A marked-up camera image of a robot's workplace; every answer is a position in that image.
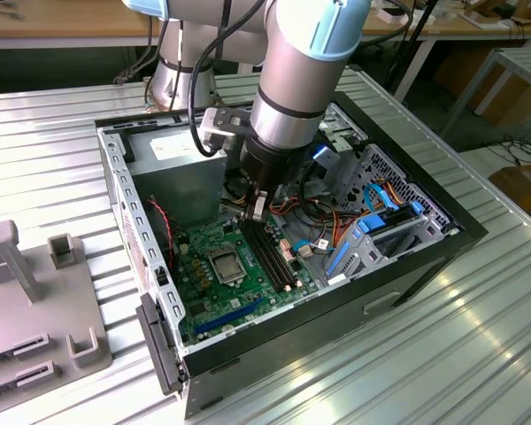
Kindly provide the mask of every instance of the aluminum extrusion table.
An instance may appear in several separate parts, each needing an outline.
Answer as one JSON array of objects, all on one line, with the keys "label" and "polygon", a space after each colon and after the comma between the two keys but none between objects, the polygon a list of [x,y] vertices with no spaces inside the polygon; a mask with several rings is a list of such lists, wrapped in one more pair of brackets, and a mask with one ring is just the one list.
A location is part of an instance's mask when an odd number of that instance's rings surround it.
[{"label": "aluminum extrusion table", "polygon": [[[251,100],[257,83],[218,79],[227,102]],[[531,220],[367,75],[347,69],[338,89],[490,233],[413,300],[189,423],[531,423]],[[142,96],[141,84],[0,95],[0,218],[16,220],[25,246],[83,238],[114,356],[0,424],[181,423],[135,318],[92,124],[142,112]]]},{"label": "aluminum extrusion table", "polygon": [[[496,64],[504,66],[509,74],[514,73],[531,84],[531,48],[493,49],[452,107],[449,117],[441,129],[441,137],[445,137],[449,133],[460,116],[460,113],[464,110],[476,90],[480,87],[481,82],[484,81]],[[531,138],[531,126],[527,131],[525,138]]]}]

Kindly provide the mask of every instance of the wooden tabletop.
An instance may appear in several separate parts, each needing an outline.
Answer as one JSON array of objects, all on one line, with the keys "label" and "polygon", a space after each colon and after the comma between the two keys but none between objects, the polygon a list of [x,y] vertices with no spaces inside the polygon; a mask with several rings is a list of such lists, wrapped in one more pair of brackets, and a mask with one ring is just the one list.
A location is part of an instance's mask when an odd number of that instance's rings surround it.
[{"label": "wooden tabletop", "polygon": [[[64,37],[136,37],[146,36],[148,19],[145,15],[130,11],[121,0],[13,0],[18,4],[16,12],[25,16],[15,20],[0,15],[0,38],[64,38]],[[0,10],[11,11],[0,6]],[[399,28],[379,19],[375,11],[364,27],[365,35],[383,35]],[[531,34],[527,26],[526,34]],[[154,25],[154,35],[159,32]],[[508,35],[509,29],[484,31],[470,22],[456,17],[437,20],[426,26],[423,35]]]},{"label": "wooden tabletop", "polygon": [[121,0],[12,0],[25,19],[0,15],[0,37],[135,37],[146,36],[148,17]]}]

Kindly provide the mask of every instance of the green circuit board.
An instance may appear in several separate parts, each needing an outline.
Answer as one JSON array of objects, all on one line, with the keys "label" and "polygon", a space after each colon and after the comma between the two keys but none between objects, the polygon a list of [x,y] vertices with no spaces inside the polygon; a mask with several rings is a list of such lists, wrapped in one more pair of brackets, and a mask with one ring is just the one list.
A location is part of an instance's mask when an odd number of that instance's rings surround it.
[{"label": "green circuit board", "polygon": [[[278,245],[276,239],[284,237],[281,229],[271,222],[268,230],[272,232],[272,245]],[[297,264],[291,263],[289,270],[303,286],[294,287],[290,291],[276,291],[241,230],[230,220],[187,230],[178,234],[174,240],[178,241],[177,243],[188,241],[185,243],[188,247],[187,253],[179,251],[173,260],[173,280],[186,309],[186,316],[181,321],[185,345],[196,344],[220,332],[228,332],[235,326],[252,321],[319,290],[304,262],[295,259],[293,263]],[[246,272],[243,280],[231,282],[229,285],[219,282],[209,258],[210,253],[225,248],[235,250]],[[276,251],[281,255],[281,248],[276,248]],[[197,327],[244,307],[253,311],[203,334],[197,333]]]}]

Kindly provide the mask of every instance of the motherboard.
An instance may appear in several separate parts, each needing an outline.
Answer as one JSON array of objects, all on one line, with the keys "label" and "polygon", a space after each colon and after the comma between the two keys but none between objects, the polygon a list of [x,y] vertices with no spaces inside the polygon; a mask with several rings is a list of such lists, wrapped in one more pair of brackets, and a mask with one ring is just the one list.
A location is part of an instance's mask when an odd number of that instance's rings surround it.
[{"label": "motherboard", "polygon": [[[259,226],[249,231],[237,220],[226,220],[173,238],[173,280],[186,309],[185,345],[229,332],[319,290],[302,260],[284,253],[283,230],[274,221]],[[277,275],[282,272],[284,280]]]}]

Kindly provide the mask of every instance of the cpu socket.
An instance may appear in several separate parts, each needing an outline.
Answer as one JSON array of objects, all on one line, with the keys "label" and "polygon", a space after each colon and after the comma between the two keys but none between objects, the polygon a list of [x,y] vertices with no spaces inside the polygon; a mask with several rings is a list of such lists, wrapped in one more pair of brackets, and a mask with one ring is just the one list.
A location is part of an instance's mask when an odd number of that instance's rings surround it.
[{"label": "cpu socket", "polygon": [[239,281],[247,274],[234,247],[211,251],[208,257],[219,282],[224,285]]}]

